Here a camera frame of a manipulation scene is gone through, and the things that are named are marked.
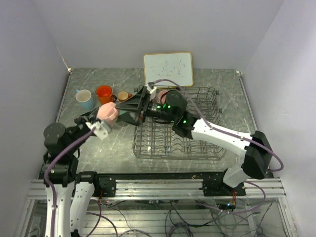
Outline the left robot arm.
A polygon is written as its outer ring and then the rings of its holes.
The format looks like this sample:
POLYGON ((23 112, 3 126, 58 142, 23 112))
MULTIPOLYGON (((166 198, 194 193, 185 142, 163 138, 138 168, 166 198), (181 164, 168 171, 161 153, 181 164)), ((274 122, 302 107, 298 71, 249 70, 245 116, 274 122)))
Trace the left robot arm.
POLYGON ((87 122, 97 121, 94 109, 75 119, 75 126, 55 122, 43 132, 47 149, 43 159, 47 197, 47 237, 83 236, 83 218, 90 199, 99 195, 101 184, 97 172, 77 173, 80 147, 92 136, 87 122))

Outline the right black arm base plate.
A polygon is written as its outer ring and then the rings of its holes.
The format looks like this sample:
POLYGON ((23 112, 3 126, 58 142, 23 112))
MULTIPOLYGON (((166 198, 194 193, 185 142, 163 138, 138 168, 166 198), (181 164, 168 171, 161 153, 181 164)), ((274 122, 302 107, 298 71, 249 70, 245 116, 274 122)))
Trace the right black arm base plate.
POLYGON ((205 197, 232 196, 233 191, 237 196, 245 196, 246 191, 243 183, 231 188, 223 182, 223 172, 202 172, 196 173, 196 178, 202 180, 202 190, 205 197))

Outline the large orange mug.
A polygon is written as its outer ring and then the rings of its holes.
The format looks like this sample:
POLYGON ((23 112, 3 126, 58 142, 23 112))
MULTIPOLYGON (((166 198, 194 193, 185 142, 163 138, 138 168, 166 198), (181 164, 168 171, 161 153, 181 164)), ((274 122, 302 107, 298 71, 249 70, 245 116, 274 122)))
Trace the large orange mug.
POLYGON ((97 87, 95 93, 101 105, 115 102, 117 100, 117 97, 113 94, 112 88, 108 85, 97 87))

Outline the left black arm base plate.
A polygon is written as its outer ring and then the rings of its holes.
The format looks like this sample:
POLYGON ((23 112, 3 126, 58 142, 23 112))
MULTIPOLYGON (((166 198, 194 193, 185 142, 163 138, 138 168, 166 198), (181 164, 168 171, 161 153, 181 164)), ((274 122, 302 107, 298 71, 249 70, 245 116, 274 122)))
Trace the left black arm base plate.
POLYGON ((116 194, 116 180, 111 175, 96 174, 93 177, 94 197, 112 198, 116 194))

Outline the mint green cup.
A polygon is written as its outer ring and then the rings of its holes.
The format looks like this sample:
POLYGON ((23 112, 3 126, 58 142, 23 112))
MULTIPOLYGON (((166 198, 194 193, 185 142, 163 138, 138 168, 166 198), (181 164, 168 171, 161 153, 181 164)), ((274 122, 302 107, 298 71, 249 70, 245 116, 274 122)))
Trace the mint green cup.
POLYGON ((131 118, 128 111, 120 110, 118 120, 128 122, 131 118))

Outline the pink faceted mug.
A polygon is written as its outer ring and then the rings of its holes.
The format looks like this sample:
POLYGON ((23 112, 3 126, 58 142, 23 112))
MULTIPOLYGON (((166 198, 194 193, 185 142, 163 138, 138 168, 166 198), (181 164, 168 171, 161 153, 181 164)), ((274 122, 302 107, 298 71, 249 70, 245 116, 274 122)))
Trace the pink faceted mug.
POLYGON ((97 118, 105 121, 110 127, 113 127, 119 116, 119 111, 116 109, 114 102, 103 104, 99 107, 97 118))

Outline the small orange cup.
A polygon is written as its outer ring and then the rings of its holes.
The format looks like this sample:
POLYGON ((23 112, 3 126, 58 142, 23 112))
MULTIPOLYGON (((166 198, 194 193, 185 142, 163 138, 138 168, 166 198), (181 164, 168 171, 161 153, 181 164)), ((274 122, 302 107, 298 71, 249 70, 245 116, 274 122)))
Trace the small orange cup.
POLYGON ((127 99, 131 98, 132 97, 132 94, 127 92, 127 91, 120 91, 118 94, 117 94, 117 99, 120 101, 120 102, 123 102, 123 101, 126 101, 127 99))

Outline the light blue mug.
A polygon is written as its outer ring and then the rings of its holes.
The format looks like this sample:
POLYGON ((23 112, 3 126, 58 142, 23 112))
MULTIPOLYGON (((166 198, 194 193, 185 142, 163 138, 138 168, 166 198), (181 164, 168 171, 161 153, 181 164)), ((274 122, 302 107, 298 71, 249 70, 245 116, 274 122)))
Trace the light blue mug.
POLYGON ((94 101, 89 90, 76 90, 75 99, 85 110, 90 111, 94 108, 94 101))

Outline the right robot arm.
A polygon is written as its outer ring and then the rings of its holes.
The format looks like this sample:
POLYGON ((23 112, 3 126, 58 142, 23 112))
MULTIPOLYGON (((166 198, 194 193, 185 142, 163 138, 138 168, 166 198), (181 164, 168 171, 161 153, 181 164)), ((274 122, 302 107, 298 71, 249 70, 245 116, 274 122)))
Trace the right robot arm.
POLYGON ((207 121, 201 112, 189 112, 187 105, 193 100, 179 89, 169 90, 163 102, 155 98, 154 92, 155 87, 145 85, 137 94, 118 103, 116 108, 122 112, 119 118, 134 126, 146 118, 171 124, 171 129, 182 138, 209 142, 241 157, 242 161, 226 169, 217 184, 218 191, 225 196, 249 178, 265 178, 273 151, 263 132, 237 132, 207 121))

